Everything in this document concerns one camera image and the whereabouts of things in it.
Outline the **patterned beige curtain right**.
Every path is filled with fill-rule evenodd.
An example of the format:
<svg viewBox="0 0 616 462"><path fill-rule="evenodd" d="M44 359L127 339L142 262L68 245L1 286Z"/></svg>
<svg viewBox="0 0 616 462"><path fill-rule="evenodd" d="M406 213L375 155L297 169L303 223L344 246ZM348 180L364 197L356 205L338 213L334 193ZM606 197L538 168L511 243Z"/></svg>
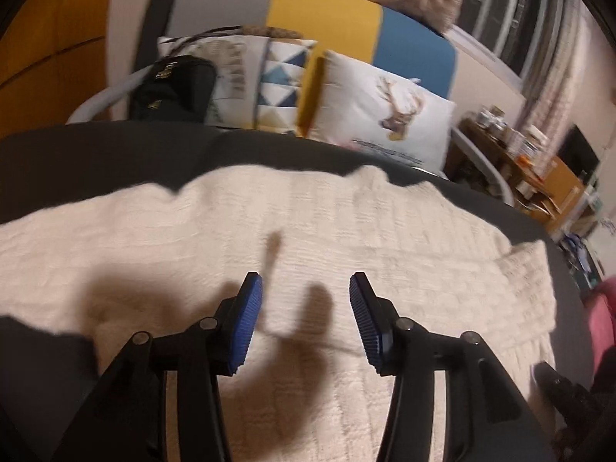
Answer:
<svg viewBox="0 0 616 462"><path fill-rule="evenodd" d="M536 165L545 166L556 155L570 129L570 113L587 65L590 29L582 0L564 0L559 33L549 67L536 81L538 92L527 96L519 126L531 126L547 137Z"/></svg>

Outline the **geometric triangle print pillow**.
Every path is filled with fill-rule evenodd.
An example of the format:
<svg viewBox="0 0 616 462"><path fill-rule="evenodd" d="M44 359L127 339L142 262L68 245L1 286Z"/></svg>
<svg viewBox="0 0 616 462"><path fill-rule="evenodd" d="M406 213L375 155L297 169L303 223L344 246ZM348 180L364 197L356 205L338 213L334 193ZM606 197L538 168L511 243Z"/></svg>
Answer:
<svg viewBox="0 0 616 462"><path fill-rule="evenodd" d="M259 35L157 40L162 57L191 55L214 64L208 125L294 136L300 133L302 86L315 46L304 38Z"/></svg>

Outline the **black television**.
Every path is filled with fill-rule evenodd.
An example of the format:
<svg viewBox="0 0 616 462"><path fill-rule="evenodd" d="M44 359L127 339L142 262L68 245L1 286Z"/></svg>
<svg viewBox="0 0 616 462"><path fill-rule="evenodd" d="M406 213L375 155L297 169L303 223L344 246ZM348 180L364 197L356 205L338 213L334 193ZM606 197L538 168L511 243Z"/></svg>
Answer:
<svg viewBox="0 0 616 462"><path fill-rule="evenodd" d="M599 158L582 131L573 125L561 145L557 157L584 184L599 165Z"/></svg>

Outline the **wooden side table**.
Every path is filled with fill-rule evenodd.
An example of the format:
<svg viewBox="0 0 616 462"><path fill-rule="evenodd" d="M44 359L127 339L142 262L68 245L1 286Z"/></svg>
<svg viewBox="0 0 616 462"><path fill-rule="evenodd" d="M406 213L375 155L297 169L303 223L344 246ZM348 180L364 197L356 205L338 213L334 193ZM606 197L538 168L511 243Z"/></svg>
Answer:
<svg viewBox="0 0 616 462"><path fill-rule="evenodd" d="M518 156L511 156L499 141L471 118L462 119L457 128L495 168L497 175L506 181L509 191L513 193L515 206L527 210L530 214L556 217L559 208L552 200L552 193L545 188L543 179L538 177L534 169L525 165Z"/></svg>

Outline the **window with white frame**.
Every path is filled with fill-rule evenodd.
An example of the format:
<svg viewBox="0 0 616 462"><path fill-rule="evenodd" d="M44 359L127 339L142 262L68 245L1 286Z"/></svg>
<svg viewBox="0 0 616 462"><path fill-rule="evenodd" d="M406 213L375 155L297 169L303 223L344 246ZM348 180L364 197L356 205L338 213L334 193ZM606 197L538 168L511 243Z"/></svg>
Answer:
<svg viewBox="0 0 616 462"><path fill-rule="evenodd" d="M531 73L549 0L462 0L446 37L521 91Z"/></svg>

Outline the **black handbag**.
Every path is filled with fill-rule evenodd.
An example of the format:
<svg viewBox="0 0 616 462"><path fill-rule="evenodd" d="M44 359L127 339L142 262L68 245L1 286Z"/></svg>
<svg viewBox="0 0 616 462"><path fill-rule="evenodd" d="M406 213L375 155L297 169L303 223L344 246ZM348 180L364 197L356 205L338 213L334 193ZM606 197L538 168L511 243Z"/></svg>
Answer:
<svg viewBox="0 0 616 462"><path fill-rule="evenodd" d="M129 119L206 121L217 80L215 65L192 55L158 60L132 92Z"/></svg>

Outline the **white deer print pillow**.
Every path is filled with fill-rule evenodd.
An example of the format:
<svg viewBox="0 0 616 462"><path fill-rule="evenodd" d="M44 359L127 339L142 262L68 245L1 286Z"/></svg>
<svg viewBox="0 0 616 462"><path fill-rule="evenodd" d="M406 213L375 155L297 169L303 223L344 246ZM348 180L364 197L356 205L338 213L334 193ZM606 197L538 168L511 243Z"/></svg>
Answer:
<svg viewBox="0 0 616 462"><path fill-rule="evenodd" d="M308 138L439 173L454 109L411 79L328 50Z"/></svg>

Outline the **pink blanket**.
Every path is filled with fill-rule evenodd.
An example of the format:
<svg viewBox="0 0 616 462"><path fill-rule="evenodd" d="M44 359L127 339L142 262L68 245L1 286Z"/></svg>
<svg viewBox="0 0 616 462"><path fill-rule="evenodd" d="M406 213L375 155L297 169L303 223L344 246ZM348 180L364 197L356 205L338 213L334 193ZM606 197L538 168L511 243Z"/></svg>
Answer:
<svg viewBox="0 0 616 462"><path fill-rule="evenodd" d="M615 276L601 281L584 300L593 353L593 374L615 348Z"/></svg>

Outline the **wooden chair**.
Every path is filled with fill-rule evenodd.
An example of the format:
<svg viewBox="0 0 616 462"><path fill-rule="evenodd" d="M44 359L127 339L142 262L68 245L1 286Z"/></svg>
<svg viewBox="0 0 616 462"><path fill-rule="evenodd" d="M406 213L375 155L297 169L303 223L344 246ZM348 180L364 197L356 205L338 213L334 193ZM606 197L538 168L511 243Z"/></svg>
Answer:
<svg viewBox="0 0 616 462"><path fill-rule="evenodd" d="M546 211L543 224L550 235L560 232L584 190L582 181L555 156L544 175L543 188L532 196L532 200Z"/></svg>

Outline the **cream knitted sweater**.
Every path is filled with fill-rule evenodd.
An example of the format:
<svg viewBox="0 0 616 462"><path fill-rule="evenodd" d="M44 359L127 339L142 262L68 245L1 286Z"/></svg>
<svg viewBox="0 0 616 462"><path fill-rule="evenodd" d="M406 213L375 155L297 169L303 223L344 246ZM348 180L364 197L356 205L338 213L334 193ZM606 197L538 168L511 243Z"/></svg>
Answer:
<svg viewBox="0 0 616 462"><path fill-rule="evenodd" d="M260 273L245 364L221 383L237 461L371 461L390 378L368 363L349 301L375 292L429 331L476 331L531 409L552 362L546 246L513 245L429 182L233 166L171 192L148 184L48 208L1 228L1 311L93 340L107 366L135 331L182 331Z"/></svg>

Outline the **wooden wardrobe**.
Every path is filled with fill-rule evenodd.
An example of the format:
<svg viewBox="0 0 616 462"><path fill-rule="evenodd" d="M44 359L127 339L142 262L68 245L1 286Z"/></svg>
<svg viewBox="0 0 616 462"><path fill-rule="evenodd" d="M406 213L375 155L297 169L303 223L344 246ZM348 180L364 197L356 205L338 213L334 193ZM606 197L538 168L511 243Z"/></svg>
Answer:
<svg viewBox="0 0 616 462"><path fill-rule="evenodd" d="M63 124L107 85L110 0L26 0L1 38L1 135Z"/></svg>

